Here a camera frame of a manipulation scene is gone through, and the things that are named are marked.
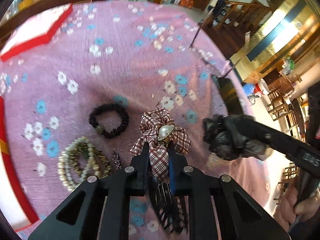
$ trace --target black hair scrunchie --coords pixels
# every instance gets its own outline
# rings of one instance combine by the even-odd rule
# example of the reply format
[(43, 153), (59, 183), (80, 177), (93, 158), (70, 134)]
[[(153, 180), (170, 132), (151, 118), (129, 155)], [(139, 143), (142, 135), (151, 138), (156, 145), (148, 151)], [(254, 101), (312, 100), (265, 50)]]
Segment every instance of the black hair scrunchie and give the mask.
[[(114, 128), (111, 132), (107, 132), (104, 126), (100, 125), (96, 119), (98, 115), (109, 111), (116, 111), (122, 119), (121, 125), (119, 125), (117, 128)], [(98, 106), (92, 111), (90, 114), (89, 123), (96, 129), (98, 134), (103, 135), (107, 139), (112, 139), (116, 136), (119, 136), (127, 128), (129, 124), (129, 116), (123, 107), (117, 104), (106, 104)]]

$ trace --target metal screw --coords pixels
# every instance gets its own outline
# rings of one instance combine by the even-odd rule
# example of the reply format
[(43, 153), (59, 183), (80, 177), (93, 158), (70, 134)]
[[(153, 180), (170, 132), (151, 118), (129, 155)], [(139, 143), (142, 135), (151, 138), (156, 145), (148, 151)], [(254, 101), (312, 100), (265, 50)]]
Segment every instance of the metal screw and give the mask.
[(96, 182), (96, 181), (97, 181), (97, 177), (96, 177), (96, 176), (90, 176), (90, 177), (87, 179), (87, 181), (88, 181), (89, 183)]
[(132, 167), (132, 166), (125, 167), (125, 168), (124, 168), (124, 171), (125, 171), (126, 173), (133, 172), (133, 171), (134, 171), (134, 167)]
[(185, 172), (193, 172), (193, 168), (192, 168), (191, 166), (185, 166), (185, 167), (183, 168), (183, 170), (184, 170)]
[(230, 182), (231, 181), (231, 177), (229, 175), (222, 175), (221, 179), (224, 182)]

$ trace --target plaid scrunchie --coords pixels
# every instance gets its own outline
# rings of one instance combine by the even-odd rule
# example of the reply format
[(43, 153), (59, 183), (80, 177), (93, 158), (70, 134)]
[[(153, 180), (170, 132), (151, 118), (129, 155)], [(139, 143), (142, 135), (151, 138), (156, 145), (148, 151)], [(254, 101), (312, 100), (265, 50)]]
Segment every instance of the plaid scrunchie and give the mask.
[(164, 125), (174, 125), (175, 131), (171, 134), (170, 140), (175, 145), (178, 154), (187, 155), (191, 146), (191, 140), (185, 129), (178, 127), (170, 115), (169, 111), (160, 107), (151, 112), (144, 112), (141, 117), (140, 131), (142, 136), (130, 149), (133, 156), (139, 155), (143, 144), (149, 143), (151, 175), (166, 183), (169, 182), (169, 155), (167, 144), (158, 142), (159, 129)]

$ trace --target pearl bracelet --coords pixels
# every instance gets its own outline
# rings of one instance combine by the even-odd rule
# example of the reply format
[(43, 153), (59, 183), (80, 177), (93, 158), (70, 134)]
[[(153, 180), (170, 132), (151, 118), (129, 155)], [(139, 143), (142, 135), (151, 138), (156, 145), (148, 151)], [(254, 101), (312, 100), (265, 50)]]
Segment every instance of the pearl bracelet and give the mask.
[[(84, 170), (81, 171), (76, 157), (78, 153), (83, 153), (86, 150), (88, 152), (89, 159)], [(100, 170), (100, 166), (96, 163), (96, 158), (99, 158), (100, 162), (103, 164), (103, 173)], [(94, 175), (99, 177), (100, 179), (109, 176), (111, 173), (111, 166), (109, 165), (108, 160), (106, 160), (102, 152), (96, 149), (92, 144), (90, 144), (88, 139), (84, 136), (79, 137), (68, 147), (66, 147), (65, 150), (61, 152), (61, 155), (58, 157), (58, 159), (59, 179), (70, 192), (74, 191), (82, 182), (84, 182), (90, 169), (93, 169)], [(70, 166), (75, 169), (80, 177), (79, 183), (77, 184), (72, 179), (71, 173), (69, 171)]]

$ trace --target wooden staircase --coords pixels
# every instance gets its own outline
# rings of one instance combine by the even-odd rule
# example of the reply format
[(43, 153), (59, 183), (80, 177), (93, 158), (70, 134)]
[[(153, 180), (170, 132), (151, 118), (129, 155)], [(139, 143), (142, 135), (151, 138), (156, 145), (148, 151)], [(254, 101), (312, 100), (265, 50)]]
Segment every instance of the wooden staircase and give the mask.
[[(212, 26), (214, 19), (209, 17), (204, 23), (203, 30), (223, 55), (230, 58), (244, 46), (245, 34), (247, 32), (250, 32), (250, 36), (255, 34), (260, 28), (261, 20), (274, 10), (257, 0), (251, 3), (229, 2), (226, 8), (228, 8), (227, 13), (216, 26)], [(227, 19), (230, 20), (229, 24), (225, 24)]]

